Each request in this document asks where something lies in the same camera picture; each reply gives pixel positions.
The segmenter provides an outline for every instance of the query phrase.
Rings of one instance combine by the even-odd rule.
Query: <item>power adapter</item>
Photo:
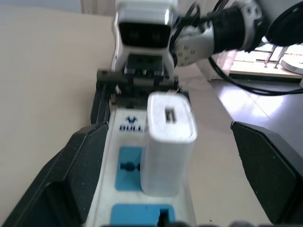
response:
[[[187,98],[155,92],[148,98],[146,147],[141,155],[141,187],[150,196],[175,196],[183,183],[197,138]]]

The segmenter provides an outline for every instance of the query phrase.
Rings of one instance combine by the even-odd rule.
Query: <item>blue outlet socket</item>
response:
[[[141,147],[121,147],[115,188],[118,191],[142,191],[140,182]]]
[[[175,222],[170,205],[117,204],[112,208],[110,225],[164,226],[163,221]]]

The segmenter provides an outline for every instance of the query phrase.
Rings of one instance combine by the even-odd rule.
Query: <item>black cable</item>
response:
[[[214,7],[213,12],[216,12],[218,10],[222,10],[225,5],[228,3],[229,0],[219,0],[217,4]],[[303,94],[303,88],[298,89],[298,90],[292,90],[292,91],[270,91],[270,90],[265,90],[265,89],[260,89],[260,88],[255,88],[255,87],[248,87],[243,84],[237,83],[235,80],[232,78],[228,77],[225,75],[225,73],[219,68],[219,66],[214,62],[213,58],[210,57],[208,58],[211,66],[213,69],[218,73],[220,77],[222,77],[225,81],[234,84],[244,90],[247,90],[253,94],[260,95],[260,96],[284,96],[284,95],[293,95],[293,94]]]
[[[194,17],[195,17],[195,18],[200,18],[200,6],[198,5],[197,2],[194,2],[194,3],[190,6],[190,8],[189,8],[189,10],[187,11],[187,13],[185,14],[185,16],[186,16],[186,17],[191,16],[191,14],[193,13],[193,11],[194,11],[195,9],[196,9],[196,14],[195,14]],[[182,29],[184,28],[184,26],[186,26],[186,24],[183,24],[183,23],[182,23],[182,19],[180,19],[180,21],[179,21],[178,24],[177,24],[177,29],[176,29],[174,35],[173,35],[173,36],[171,37],[171,39],[170,39],[169,51],[171,51],[171,52],[173,51],[174,45],[175,45],[175,43],[176,43],[176,40],[177,40],[177,38],[179,37],[179,35],[180,35]]]
[[[217,17],[217,13],[210,13],[207,16],[204,17],[198,17],[197,15],[194,16],[184,16],[180,17],[178,24],[176,26],[178,27],[184,27],[184,26],[193,26],[198,27],[201,24],[204,24],[205,22],[209,22]]]

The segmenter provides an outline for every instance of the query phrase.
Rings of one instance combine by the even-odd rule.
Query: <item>beige table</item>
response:
[[[96,71],[110,67],[114,51],[111,25],[110,17],[0,7],[0,224],[44,164],[89,124]],[[188,172],[198,224],[268,222],[242,169],[232,119],[196,66],[176,73],[198,124]]]

